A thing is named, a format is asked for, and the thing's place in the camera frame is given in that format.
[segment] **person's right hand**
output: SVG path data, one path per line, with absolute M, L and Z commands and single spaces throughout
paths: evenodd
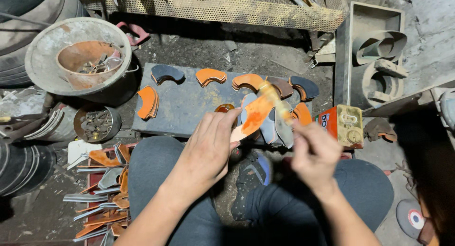
M 338 186 L 333 178 L 343 147 L 318 123 L 302 126 L 294 121 L 294 157 L 291 168 L 320 200 Z

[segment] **wall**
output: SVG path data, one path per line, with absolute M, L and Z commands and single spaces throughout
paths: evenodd
M 454 0 L 377 0 L 405 11 L 405 94 L 455 79 Z

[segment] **knee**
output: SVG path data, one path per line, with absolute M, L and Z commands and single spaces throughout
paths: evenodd
M 165 148 L 174 148 L 174 147 L 181 147 L 182 143 L 177 139 L 170 137 L 170 136 L 152 136 L 148 138 L 144 138 L 141 140 L 134 151 L 141 151 L 141 150 L 162 150 Z
M 393 202 L 392 183 L 378 166 L 370 162 L 359 159 L 341 160 L 334 176 L 342 190 L 355 188 L 359 192 L 381 195 L 390 204 Z

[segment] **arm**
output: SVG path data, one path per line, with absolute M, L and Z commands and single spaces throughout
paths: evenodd
M 294 127 L 292 169 L 319 199 L 338 246 L 380 246 L 378 239 L 344 198 L 333 178 L 342 147 L 317 123 Z
M 229 143 L 242 109 L 207 113 L 188 139 L 177 163 L 115 246 L 165 245 L 190 205 L 228 172 L 228 158 L 240 142 Z

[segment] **person's left hand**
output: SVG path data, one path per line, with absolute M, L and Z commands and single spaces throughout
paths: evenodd
M 241 108 L 227 113 L 206 113 L 188 140 L 162 187 L 189 207 L 228 172 L 230 152 L 240 142 L 230 141 L 232 123 Z

